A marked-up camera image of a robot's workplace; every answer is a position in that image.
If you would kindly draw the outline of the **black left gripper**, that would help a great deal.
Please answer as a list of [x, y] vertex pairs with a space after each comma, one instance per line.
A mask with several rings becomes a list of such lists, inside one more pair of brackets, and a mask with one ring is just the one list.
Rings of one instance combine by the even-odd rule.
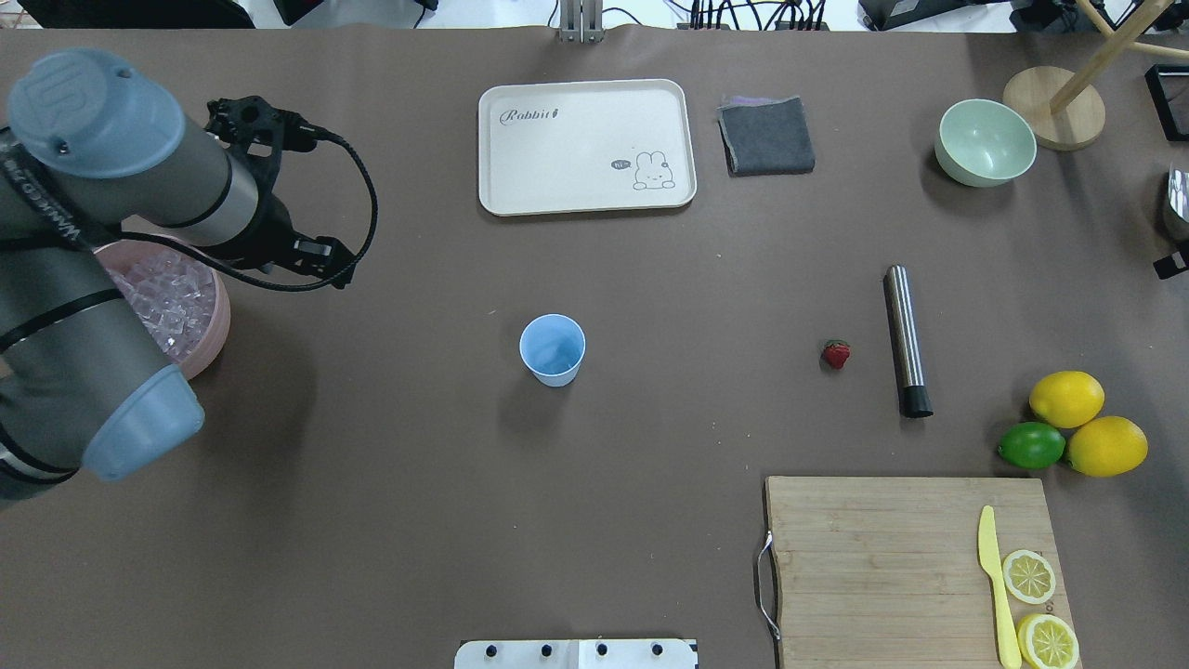
[[233, 269], [285, 269], [292, 274], [331, 280], [346, 288], [354, 278], [357, 255], [334, 236], [307, 236], [294, 231], [288, 208], [275, 195], [254, 213], [232, 241], [219, 245], [220, 261]]

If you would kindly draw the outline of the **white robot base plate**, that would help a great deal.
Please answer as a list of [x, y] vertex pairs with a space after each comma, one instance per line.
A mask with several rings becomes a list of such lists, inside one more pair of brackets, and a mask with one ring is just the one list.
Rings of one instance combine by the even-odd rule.
[[464, 642], [454, 668], [698, 668], [696, 642], [587, 638]]

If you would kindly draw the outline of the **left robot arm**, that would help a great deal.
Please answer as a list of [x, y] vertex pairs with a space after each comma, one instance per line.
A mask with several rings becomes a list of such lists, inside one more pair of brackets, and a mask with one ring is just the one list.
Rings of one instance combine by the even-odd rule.
[[346, 288], [364, 251], [307, 236], [273, 193], [287, 151], [347, 141], [262, 97], [221, 97], [194, 122], [171, 94], [100, 49], [52, 52], [11, 89], [1, 185], [1, 498], [38, 498], [78, 471], [118, 481], [191, 438], [205, 414], [97, 261], [157, 242], [284, 294]]

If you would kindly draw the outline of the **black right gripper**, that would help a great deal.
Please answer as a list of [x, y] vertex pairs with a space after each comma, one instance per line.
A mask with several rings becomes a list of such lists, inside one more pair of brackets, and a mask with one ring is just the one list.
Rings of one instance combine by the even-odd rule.
[[1170, 255], [1164, 255], [1155, 261], [1155, 273], [1160, 280], [1175, 278], [1188, 271], [1189, 244], [1177, 244], [1176, 250]]

